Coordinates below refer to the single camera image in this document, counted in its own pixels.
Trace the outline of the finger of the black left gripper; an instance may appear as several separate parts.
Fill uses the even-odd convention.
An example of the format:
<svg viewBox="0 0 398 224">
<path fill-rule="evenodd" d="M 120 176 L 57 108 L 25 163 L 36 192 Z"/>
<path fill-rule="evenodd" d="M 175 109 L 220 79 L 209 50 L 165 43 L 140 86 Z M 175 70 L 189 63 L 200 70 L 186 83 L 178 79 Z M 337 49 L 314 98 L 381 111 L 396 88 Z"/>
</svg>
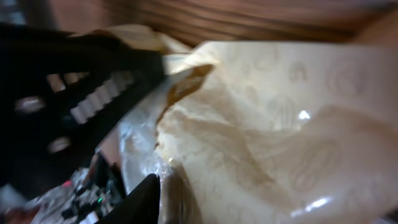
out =
<svg viewBox="0 0 398 224">
<path fill-rule="evenodd" d="M 164 79 L 162 56 L 102 35 L 1 25 L 1 184 L 64 183 Z"/>
</svg>

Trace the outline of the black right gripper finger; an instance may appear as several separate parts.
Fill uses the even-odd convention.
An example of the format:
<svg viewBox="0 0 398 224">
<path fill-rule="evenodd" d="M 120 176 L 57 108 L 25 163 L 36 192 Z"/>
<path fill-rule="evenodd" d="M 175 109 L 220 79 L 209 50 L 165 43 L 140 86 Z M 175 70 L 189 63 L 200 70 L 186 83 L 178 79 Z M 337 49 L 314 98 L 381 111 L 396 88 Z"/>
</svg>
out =
<svg viewBox="0 0 398 224">
<path fill-rule="evenodd" d="M 160 179 L 149 174 L 109 214 L 96 224 L 158 224 Z"/>
</svg>

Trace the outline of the beige brown snack bag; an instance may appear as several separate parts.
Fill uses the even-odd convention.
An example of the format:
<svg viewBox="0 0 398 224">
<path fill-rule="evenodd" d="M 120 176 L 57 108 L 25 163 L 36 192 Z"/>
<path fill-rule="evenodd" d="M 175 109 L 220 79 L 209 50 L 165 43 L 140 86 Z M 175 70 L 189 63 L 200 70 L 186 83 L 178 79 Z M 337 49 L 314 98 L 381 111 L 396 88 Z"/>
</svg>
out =
<svg viewBox="0 0 398 224">
<path fill-rule="evenodd" d="M 167 81 L 119 125 L 124 185 L 159 221 L 370 223 L 397 208 L 397 49 L 99 30 L 161 50 Z"/>
</svg>

